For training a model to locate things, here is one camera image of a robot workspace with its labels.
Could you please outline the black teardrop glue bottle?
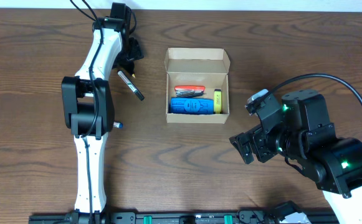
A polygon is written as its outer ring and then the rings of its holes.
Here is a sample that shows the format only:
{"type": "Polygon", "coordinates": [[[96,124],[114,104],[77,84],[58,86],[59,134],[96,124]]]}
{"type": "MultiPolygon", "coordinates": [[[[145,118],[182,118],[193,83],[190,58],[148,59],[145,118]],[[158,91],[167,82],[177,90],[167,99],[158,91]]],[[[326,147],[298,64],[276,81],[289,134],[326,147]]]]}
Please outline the black teardrop glue bottle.
{"type": "Polygon", "coordinates": [[[133,62],[120,64],[119,67],[135,78],[135,64],[133,62]]]}

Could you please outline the yellow black highlighter marker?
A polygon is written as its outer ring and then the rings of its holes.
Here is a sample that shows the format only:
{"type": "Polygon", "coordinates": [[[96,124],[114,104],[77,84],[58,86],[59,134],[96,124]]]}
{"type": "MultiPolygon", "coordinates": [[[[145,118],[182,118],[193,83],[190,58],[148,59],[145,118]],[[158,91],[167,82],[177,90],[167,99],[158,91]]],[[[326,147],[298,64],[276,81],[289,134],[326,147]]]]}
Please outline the yellow black highlighter marker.
{"type": "Polygon", "coordinates": [[[220,89],[214,90],[214,113],[221,114],[222,112],[222,91],[220,89]]]}

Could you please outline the blue plastic tool holder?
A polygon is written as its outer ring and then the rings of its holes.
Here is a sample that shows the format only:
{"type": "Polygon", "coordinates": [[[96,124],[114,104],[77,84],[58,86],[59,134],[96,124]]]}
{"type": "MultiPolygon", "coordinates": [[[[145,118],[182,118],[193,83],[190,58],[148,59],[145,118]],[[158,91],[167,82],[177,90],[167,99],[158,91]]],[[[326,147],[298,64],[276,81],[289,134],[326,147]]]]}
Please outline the blue plastic tool holder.
{"type": "Polygon", "coordinates": [[[204,98],[172,98],[169,111],[174,114],[214,114],[214,101],[204,98]]]}

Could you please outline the brown cardboard box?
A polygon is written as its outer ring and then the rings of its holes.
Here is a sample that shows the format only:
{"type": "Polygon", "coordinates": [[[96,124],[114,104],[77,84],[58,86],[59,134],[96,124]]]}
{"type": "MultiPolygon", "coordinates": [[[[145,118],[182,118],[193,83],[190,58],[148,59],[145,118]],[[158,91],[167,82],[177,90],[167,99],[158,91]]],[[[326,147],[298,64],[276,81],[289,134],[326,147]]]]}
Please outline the brown cardboard box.
{"type": "Polygon", "coordinates": [[[168,123],[224,124],[229,115],[229,79],[231,61],[224,49],[169,48],[164,65],[166,69],[166,121],[168,123]],[[221,91],[219,114],[176,114],[171,111],[171,99],[176,86],[204,86],[201,96],[214,99],[214,91],[221,91]]]}

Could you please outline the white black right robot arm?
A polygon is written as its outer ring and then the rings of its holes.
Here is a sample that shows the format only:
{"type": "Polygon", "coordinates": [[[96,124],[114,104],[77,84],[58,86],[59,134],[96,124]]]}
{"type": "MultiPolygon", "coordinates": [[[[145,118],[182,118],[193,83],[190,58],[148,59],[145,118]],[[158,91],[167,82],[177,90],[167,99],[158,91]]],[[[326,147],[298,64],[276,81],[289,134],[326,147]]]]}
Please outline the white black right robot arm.
{"type": "Polygon", "coordinates": [[[295,160],[293,168],[323,192],[340,223],[362,223],[362,142],[336,136],[323,95],[300,90],[281,101],[270,95],[249,113],[260,124],[229,139],[246,164],[276,155],[295,160]]]}

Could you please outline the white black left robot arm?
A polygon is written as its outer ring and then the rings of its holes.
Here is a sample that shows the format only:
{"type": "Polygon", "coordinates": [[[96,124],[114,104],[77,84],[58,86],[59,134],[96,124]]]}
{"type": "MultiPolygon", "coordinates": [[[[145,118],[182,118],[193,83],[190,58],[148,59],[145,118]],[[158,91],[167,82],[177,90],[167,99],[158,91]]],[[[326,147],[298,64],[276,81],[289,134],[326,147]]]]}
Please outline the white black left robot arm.
{"type": "Polygon", "coordinates": [[[109,132],[117,126],[108,82],[114,68],[121,79],[143,57],[129,19],[101,17],[93,22],[93,42],[80,69],[61,83],[65,125],[77,150],[77,198],[72,223],[100,223],[107,196],[104,156],[109,132]]]}

